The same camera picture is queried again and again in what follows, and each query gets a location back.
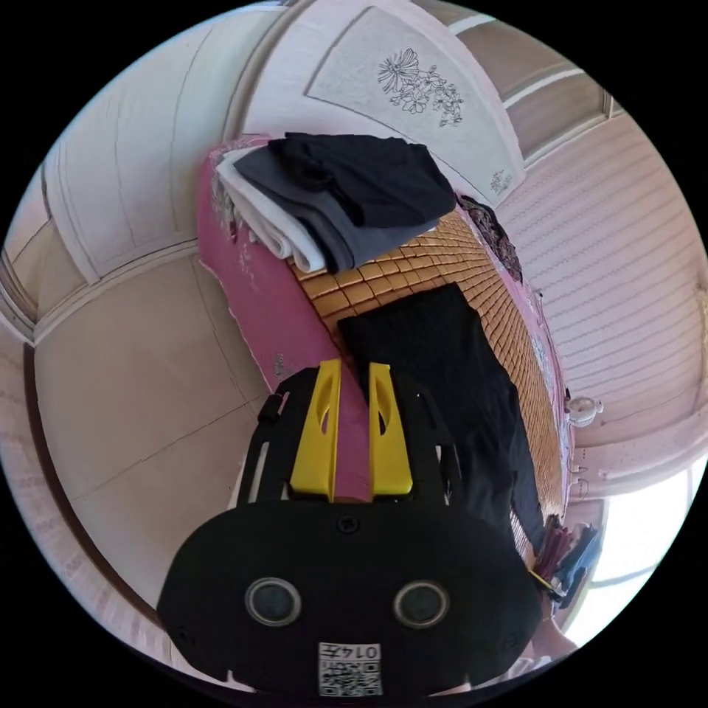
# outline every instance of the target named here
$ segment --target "flower drawing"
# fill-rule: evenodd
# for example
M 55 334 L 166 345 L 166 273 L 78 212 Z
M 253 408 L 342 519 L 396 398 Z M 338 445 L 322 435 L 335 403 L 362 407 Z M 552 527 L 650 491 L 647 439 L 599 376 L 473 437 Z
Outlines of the flower drawing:
M 492 181 L 490 189 L 499 196 L 503 192 L 506 192 L 511 186 L 512 176 L 505 175 L 503 170 L 499 170 L 492 175 Z
M 416 52 L 408 47 L 379 64 L 378 83 L 389 101 L 412 115 L 423 113 L 430 105 L 439 111 L 439 125 L 456 126 L 462 121 L 462 97 L 453 83 L 437 72 L 435 65 L 421 69 Z

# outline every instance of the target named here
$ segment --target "wall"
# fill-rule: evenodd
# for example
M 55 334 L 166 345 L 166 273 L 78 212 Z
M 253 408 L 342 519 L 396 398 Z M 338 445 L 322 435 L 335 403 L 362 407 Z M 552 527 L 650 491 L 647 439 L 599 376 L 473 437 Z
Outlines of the wall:
M 695 288 L 707 259 L 676 182 L 634 121 L 611 119 L 548 155 L 498 216 L 544 294 L 571 393 L 605 404 L 577 430 L 578 447 L 687 419 L 699 403 Z
M 89 282 L 195 237 L 196 168 L 222 141 L 246 62 L 283 12 L 244 8 L 170 39 L 106 86 L 52 148 L 49 208 Z
M 44 224 L 49 221 L 49 213 L 44 203 L 42 194 L 41 171 L 37 170 L 27 185 L 20 204 L 17 207 L 15 216 L 10 223 L 5 237 L 4 248 L 10 261 L 14 262 Z

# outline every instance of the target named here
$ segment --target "pink blanket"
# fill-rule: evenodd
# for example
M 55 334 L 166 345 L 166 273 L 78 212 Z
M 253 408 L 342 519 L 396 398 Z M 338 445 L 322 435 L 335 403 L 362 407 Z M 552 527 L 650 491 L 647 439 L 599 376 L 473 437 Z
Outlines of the pink blanket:
M 289 265 L 254 243 L 215 172 L 223 155 L 265 145 L 267 136 L 242 136 L 212 150 L 198 188 L 197 233 L 201 262 L 219 279 L 229 311 L 268 388 L 321 361 L 341 357 Z M 339 410 L 336 497 L 369 501 L 369 410 L 361 388 L 343 367 Z

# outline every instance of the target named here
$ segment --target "label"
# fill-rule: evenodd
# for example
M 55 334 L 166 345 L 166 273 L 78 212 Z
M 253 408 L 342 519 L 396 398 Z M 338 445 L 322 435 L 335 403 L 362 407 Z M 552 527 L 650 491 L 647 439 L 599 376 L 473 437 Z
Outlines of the label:
M 319 694 L 383 695 L 381 645 L 320 642 Z

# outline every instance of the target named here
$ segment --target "window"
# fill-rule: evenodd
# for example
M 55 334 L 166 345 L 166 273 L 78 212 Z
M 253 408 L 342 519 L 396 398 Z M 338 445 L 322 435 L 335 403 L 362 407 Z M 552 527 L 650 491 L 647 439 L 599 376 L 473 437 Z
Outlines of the window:
M 642 589 L 686 518 L 708 455 L 669 479 L 608 500 L 603 551 L 566 636 L 582 646 Z

